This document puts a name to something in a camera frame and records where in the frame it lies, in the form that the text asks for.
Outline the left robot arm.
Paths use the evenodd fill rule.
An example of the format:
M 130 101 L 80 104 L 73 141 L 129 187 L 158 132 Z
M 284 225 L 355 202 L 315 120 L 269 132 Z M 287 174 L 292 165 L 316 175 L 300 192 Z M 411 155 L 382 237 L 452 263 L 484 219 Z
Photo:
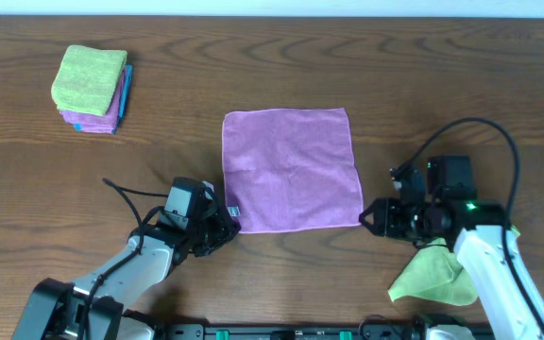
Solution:
M 204 184 L 174 188 L 163 206 L 138 219 L 126 246 L 72 282 L 46 278 L 30 294 L 16 339 L 155 339 L 161 333 L 127 315 L 150 287 L 188 256 L 209 256 L 234 239 L 240 225 Z

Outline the purple microfiber cloth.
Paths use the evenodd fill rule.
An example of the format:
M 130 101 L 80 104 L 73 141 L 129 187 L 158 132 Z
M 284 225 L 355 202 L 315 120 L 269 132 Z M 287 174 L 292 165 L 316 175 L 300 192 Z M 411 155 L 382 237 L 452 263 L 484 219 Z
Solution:
M 359 224 L 363 190 L 342 108 L 228 113 L 222 169 L 226 205 L 243 234 Z

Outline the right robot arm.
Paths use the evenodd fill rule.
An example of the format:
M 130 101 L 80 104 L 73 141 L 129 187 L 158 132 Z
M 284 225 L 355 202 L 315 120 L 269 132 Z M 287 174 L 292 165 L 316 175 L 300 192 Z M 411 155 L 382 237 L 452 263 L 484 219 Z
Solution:
M 544 339 L 544 299 L 501 204 L 377 198 L 358 217 L 371 233 L 413 244 L 442 238 L 471 277 L 497 339 Z

